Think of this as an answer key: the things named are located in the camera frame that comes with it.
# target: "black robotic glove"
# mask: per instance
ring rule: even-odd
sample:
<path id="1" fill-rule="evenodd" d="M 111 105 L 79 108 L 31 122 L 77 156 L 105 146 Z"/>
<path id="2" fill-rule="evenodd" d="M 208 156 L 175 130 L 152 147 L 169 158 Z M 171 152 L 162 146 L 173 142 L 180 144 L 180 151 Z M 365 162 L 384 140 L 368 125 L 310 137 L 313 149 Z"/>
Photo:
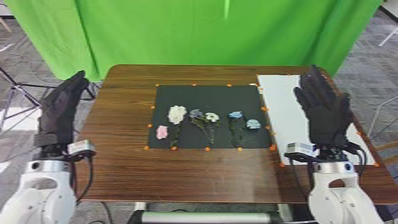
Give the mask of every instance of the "black robotic glove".
<path id="1" fill-rule="evenodd" d="M 89 86 L 86 72 L 80 71 L 63 82 L 41 101 L 38 147 L 73 143 L 73 121 L 82 92 Z"/>
<path id="2" fill-rule="evenodd" d="M 354 121 L 349 94 L 336 95 L 317 66 L 301 76 L 295 88 L 297 101 L 310 120 L 310 140 L 319 147 L 343 148 L 349 144 L 347 129 Z"/>

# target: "white paper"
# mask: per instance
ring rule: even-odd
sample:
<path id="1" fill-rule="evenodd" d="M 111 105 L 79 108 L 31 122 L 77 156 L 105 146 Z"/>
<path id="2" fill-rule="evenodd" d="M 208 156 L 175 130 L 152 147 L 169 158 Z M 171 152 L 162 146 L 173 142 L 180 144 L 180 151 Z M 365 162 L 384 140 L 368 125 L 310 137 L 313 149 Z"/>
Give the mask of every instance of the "white paper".
<path id="1" fill-rule="evenodd" d="M 308 118 L 297 102 L 294 88 L 299 86 L 299 75 L 260 75 L 260 87 L 263 92 L 265 105 L 269 108 L 272 130 L 276 132 L 278 151 L 283 163 L 288 165 L 288 158 L 285 152 L 290 143 L 304 143 L 311 145 L 308 138 Z M 368 154 L 368 164 L 375 163 L 375 158 L 354 124 L 347 131 L 349 140 L 361 145 Z M 358 165 L 359 158 L 347 153 L 351 162 Z"/>

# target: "green screen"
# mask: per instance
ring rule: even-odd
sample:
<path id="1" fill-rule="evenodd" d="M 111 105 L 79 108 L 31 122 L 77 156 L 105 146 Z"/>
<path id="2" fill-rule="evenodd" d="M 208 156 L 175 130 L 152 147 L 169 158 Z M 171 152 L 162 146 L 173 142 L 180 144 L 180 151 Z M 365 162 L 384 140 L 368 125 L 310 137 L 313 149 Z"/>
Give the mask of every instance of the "green screen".
<path id="1" fill-rule="evenodd" d="M 381 0 L 8 0 L 61 79 L 116 64 L 310 65 L 335 74 Z"/>

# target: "robotic arm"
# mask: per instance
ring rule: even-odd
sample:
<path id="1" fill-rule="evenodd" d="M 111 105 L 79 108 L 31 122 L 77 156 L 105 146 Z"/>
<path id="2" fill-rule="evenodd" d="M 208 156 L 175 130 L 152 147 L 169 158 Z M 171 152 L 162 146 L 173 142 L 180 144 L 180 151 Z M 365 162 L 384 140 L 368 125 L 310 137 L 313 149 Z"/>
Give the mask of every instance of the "robotic arm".
<path id="1" fill-rule="evenodd" d="M 301 76 L 295 95 L 310 119 L 310 140 L 320 154 L 317 158 L 304 152 L 288 152 L 285 156 L 299 162 L 308 162 L 313 166 L 310 168 L 315 168 L 310 177 L 315 182 L 310 193 L 315 220 L 320 224 L 383 224 L 345 154 L 349 152 L 358 155 L 363 151 L 347 139 L 347 129 L 354 121 L 351 98 L 349 94 L 336 95 L 317 66 L 311 66 L 310 73 Z M 336 180 L 343 181 L 345 187 L 331 188 Z"/>
<path id="2" fill-rule="evenodd" d="M 95 147 L 88 141 L 72 144 L 77 105 L 88 85 L 80 71 L 43 100 L 36 135 L 41 152 L 27 164 L 20 188 L 0 213 L 0 223 L 70 223 L 77 208 L 72 168 L 77 161 L 88 159 L 91 162 L 95 156 Z M 358 154 L 359 151 L 359 146 L 345 137 L 354 119 L 351 99 L 347 94 L 335 94 L 315 66 L 301 78 L 295 94 L 310 119 L 310 139 L 320 154 L 313 157 L 294 152 L 287 153 L 287 157 L 315 164 L 315 188 L 310 194 L 315 219 L 320 224 L 383 224 L 345 155 L 345 152 Z M 343 180 L 345 187 L 331 188 L 336 180 Z"/>
<path id="3" fill-rule="evenodd" d="M 20 188 L 0 213 L 0 223 L 70 223 L 77 207 L 72 165 L 95 155 L 88 142 L 72 144 L 77 105 L 88 85 L 80 71 L 41 102 L 43 116 L 34 143 L 41 152 L 27 164 Z"/>

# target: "black mat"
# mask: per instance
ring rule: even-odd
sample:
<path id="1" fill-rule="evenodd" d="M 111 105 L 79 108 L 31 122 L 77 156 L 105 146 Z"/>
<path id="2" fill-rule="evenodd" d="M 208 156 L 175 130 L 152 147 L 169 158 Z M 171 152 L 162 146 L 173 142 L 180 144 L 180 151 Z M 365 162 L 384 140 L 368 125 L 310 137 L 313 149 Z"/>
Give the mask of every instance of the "black mat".
<path id="1" fill-rule="evenodd" d="M 150 148 L 169 149 L 176 125 L 169 122 L 169 109 L 185 106 L 187 115 L 182 122 L 182 134 L 178 148 L 201 149 L 208 146 L 208 139 L 201 129 L 191 124 L 191 110 L 199 109 L 205 113 L 214 112 L 221 116 L 221 128 L 217 128 L 215 144 L 212 148 L 235 148 L 230 131 L 228 114 L 242 111 L 246 119 L 256 119 L 262 123 L 260 130 L 246 130 L 242 147 L 269 148 L 271 135 L 265 129 L 265 113 L 262 111 L 262 98 L 256 86 L 160 86 L 157 91 L 157 109 L 153 112 L 153 128 L 150 129 Z M 168 139 L 157 139 L 159 125 L 169 127 Z"/>

